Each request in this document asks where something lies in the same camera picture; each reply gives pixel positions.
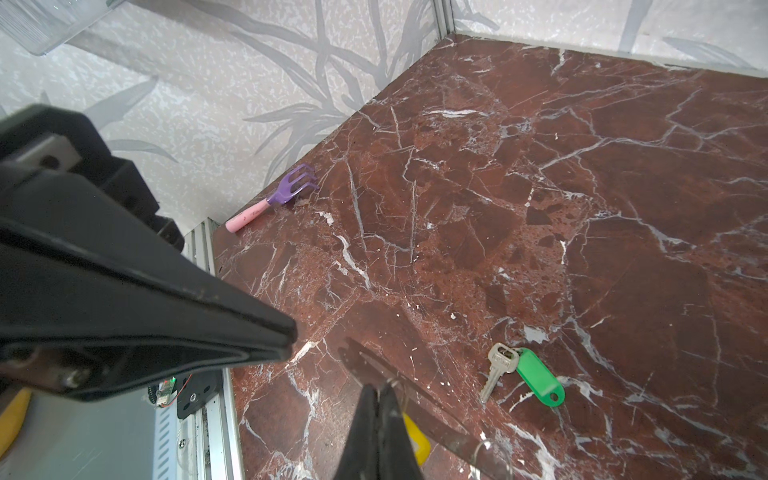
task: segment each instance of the purple fork head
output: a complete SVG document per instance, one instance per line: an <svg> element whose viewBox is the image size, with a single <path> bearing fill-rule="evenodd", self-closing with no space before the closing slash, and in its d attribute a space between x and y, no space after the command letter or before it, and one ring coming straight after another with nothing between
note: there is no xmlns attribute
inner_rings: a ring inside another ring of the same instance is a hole
<svg viewBox="0 0 768 480"><path fill-rule="evenodd" d="M270 205L284 204L298 195L301 190L319 190L313 182L317 181L315 169L307 164L301 164L286 174L277 186L277 191L266 201Z"/></svg>

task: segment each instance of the yellow object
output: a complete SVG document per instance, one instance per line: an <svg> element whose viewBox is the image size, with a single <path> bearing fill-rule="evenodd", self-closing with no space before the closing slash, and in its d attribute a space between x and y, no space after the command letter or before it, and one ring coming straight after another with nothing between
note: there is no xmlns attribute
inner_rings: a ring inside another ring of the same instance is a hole
<svg viewBox="0 0 768 480"><path fill-rule="evenodd" d="M5 411L0 413L0 456L5 454L5 451L16 440L18 431L22 429L31 397L30 389L19 390L13 400L5 407Z"/></svg>
<svg viewBox="0 0 768 480"><path fill-rule="evenodd" d="M413 420L411 420L405 413L402 414L402 420L406 423L406 431L408 432L408 437L411 439L411 446L413 447L413 454L416 456L416 462L419 466L422 466L432 452L429 440L422 431L419 430L419 427L416 426Z"/></svg>

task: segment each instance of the key head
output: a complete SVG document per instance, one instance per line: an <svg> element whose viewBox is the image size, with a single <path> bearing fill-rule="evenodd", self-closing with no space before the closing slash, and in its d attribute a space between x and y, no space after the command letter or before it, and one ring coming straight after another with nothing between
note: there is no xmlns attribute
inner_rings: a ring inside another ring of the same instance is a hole
<svg viewBox="0 0 768 480"><path fill-rule="evenodd" d="M498 367L505 373L512 373L518 368L520 355L504 343L497 343L488 352L488 359L491 360L491 367Z"/></svg>

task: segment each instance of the red wire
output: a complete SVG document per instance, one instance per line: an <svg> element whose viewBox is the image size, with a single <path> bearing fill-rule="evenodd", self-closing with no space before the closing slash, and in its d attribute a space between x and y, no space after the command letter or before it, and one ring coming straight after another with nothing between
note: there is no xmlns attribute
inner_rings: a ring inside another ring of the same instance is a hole
<svg viewBox="0 0 768 480"><path fill-rule="evenodd" d="M191 379L191 378L192 378L192 374L190 373L190 375L187 377L187 381L186 381L186 382L184 382L184 384L181 386L181 390L184 390L184 387L185 387L185 386L187 386L187 384L190 382L190 379ZM179 398L179 395L181 395L181 390L179 390L178 392L176 392L176 396L174 397L174 399L173 399L173 400L171 400L171 401L170 401L170 403L169 403L169 404L167 404L167 405L161 405L161 406L160 406L160 408L162 408L162 409L165 409L165 408L167 408L167 407L170 407L170 406L172 406L172 405L174 404L174 402L176 402L176 399L177 399L177 398Z"/></svg>

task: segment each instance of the pink handle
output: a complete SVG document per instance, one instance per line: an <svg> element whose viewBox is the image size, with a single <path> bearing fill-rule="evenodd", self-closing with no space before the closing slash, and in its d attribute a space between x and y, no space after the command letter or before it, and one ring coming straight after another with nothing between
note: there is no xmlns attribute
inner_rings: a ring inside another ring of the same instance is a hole
<svg viewBox="0 0 768 480"><path fill-rule="evenodd" d="M248 207L247 209L238 213L234 217L230 218L229 220L227 220L227 222L224 225L227 226L227 230L229 230L232 233L235 233L239 229L251 223L254 218L263 214L264 211L269 207L270 207L270 204L267 203L265 198L264 200L260 201L258 204Z"/></svg>

